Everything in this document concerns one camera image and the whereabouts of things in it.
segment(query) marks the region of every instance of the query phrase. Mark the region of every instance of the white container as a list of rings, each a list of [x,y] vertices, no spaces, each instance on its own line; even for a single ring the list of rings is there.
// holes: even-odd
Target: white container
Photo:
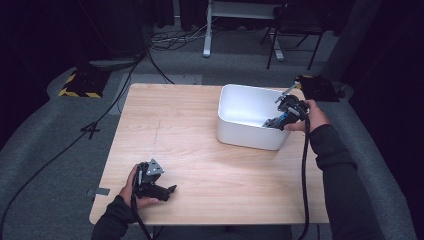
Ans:
[[[218,140],[222,143],[265,150],[279,150],[290,131],[262,127],[281,116],[275,103],[281,91],[225,85],[218,107]]]

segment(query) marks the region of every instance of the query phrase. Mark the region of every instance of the wooden table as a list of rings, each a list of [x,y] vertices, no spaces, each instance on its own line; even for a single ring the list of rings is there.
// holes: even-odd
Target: wooden table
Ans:
[[[304,134],[279,151],[223,144],[216,137],[222,86],[133,84],[90,214],[96,223],[125,185],[131,168],[156,159],[156,182],[178,185],[168,202],[139,211],[148,225],[296,224],[304,222],[301,158]],[[301,91],[292,94],[303,99]],[[310,221],[328,223],[322,172],[309,148]]]

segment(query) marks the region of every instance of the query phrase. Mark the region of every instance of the black cable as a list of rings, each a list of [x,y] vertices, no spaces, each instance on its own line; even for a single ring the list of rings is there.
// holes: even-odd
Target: black cable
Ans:
[[[143,51],[142,52],[140,52],[140,53],[138,53],[138,54],[130,54],[130,55],[128,55],[128,54],[122,54],[121,52],[118,52],[118,51],[116,51],[115,49],[113,49],[107,42],[106,42],[106,40],[103,38],[103,36],[100,34],[100,32],[99,32],[99,30],[97,30],[97,26],[96,26],[96,24],[94,24],[94,21],[91,19],[91,17],[90,17],[90,15],[88,14],[88,12],[87,12],[87,10],[85,9],[85,7],[84,7],[84,5],[81,3],[81,0],[78,0],[78,3],[79,3],[79,5],[80,5],[80,7],[81,7],[81,9],[83,10],[83,12],[84,12],[84,14],[85,14],[85,16],[87,17],[87,19],[90,21],[90,24],[91,24],[91,26],[93,27],[93,29],[94,29],[94,31],[96,32],[96,34],[97,34],[97,36],[100,38],[100,40],[103,42],[103,44],[109,49],[109,51],[111,51],[111,52],[113,52],[113,53],[115,53],[116,55],[118,55],[118,56],[121,56],[121,57],[134,57],[134,56],[137,56],[137,55],[140,55],[140,54],[142,54],[143,53]]]
[[[303,207],[305,209],[305,225],[303,228],[302,235],[300,235],[299,240],[303,239],[306,236],[309,228],[309,206],[308,206],[308,192],[306,190],[306,157],[308,154],[309,146],[309,133],[311,128],[311,123],[308,115],[302,110],[302,115],[305,117],[305,144],[303,146],[303,156],[302,156],[302,193],[303,193]]]
[[[143,230],[144,234],[146,235],[148,240],[153,240],[152,236],[150,236],[149,231],[146,228],[146,225],[144,225],[143,220],[141,220],[140,215],[138,214],[137,210],[137,196],[133,192],[131,194],[131,210],[133,212],[134,217],[137,219],[138,225],[140,225],[141,229]]]
[[[153,64],[153,66],[156,68],[156,70],[159,72],[159,74],[165,79],[166,81],[169,81],[172,84],[175,84],[171,79],[169,79],[163,72],[160,70],[160,68],[156,65],[155,61],[153,61],[152,55],[150,54],[150,51],[147,50],[147,58],[150,60],[150,62]]]
[[[317,239],[321,239],[321,228],[319,227],[319,224],[317,224]]]
[[[0,221],[0,240],[3,240],[3,227],[4,227],[4,223],[6,221],[6,215],[7,212],[9,211],[10,207],[12,206],[13,202],[16,200],[16,198],[19,196],[19,194],[25,189],[25,187],[41,172],[43,171],[47,166],[49,166],[51,163],[53,163],[55,160],[57,160],[63,153],[65,153],[66,151],[68,151],[72,146],[74,146],[85,134],[87,134],[88,132],[92,131],[93,128],[97,125],[97,123],[99,123],[105,116],[106,114],[113,108],[113,106],[117,103],[117,101],[123,96],[123,90],[125,89],[125,86],[128,83],[128,80],[130,79],[130,76],[132,74],[132,72],[134,71],[134,69],[137,67],[137,65],[140,63],[141,58],[139,58],[136,63],[133,65],[133,67],[131,68],[127,80],[124,84],[124,87],[121,89],[118,97],[115,99],[115,101],[113,101],[113,103],[108,107],[108,109],[101,115],[101,117],[99,117],[97,119],[97,121],[93,122],[90,127],[88,127],[79,137],[77,137],[71,144],[69,144],[67,147],[65,147],[62,151],[60,151],[56,156],[54,156],[51,160],[49,160],[47,163],[45,163],[40,169],[38,169],[20,188],[19,190],[15,193],[15,195],[12,197],[12,199],[8,202],[8,204],[6,205],[5,210],[3,211],[2,217],[1,217],[1,221]]]

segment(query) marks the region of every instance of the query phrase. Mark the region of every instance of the black object on floor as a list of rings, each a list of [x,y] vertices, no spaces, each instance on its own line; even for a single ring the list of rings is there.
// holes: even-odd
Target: black object on floor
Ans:
[[[101,98],[110,74],[109,71],[81,72],[75,70],[69,76],[59,96]]]
[[[321,76],[299,75],[296,81],[300,82],[301,90],[306,99],[317,102],[339,102],[339,96],[330,81]]]

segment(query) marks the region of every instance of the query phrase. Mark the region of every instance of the gray carpet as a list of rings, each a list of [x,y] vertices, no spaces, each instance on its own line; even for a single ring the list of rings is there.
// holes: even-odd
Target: gray carpet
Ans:
[[[202,76],[203,85],[229,83],[258,87],[289,87],[300,74],[319,74],[337,38],[326,34],[311,71],[310,53],[288,52],[286,60],[272,62],[266,70],[270,42],[259,45],[264,31],[226,31],[214,35],[212,55],[203,58],[203,40],[176,51],[152,50],[152,57],[165,74]],[[5,209],[17,189],[81,135],[80,129],[97,120],[115,99],[127,70],[112,73],[104,97],[59,97],[58,93],[73,69],[53,79],[47,91],[50,101],[30,116],[0,152],[0,210]],[[157,74],[144,59],[133,74]],[[343,84],[334,83],[336,87]],[[359,174],[371,196],[387,239],[415,239],[409,211],[372,138],[347,99],[340,103],[319,103],[340,131],[359,164]],[[118,114],[106,114],[91,140],[82,137],[73,147],[44,169],[19,195],[10,208],[4,226],[5,239],[89,239],[93,226],[88,221],[92,199],[88,189],[96,188],[107,160]],[[302,225],[293,226],[299,236]],[[138,226],[131,226],[124,239],[144,239]],[[311,226],[306,239],[317,239]],[[331,239],[328,224],[322,225],[321,239]]]

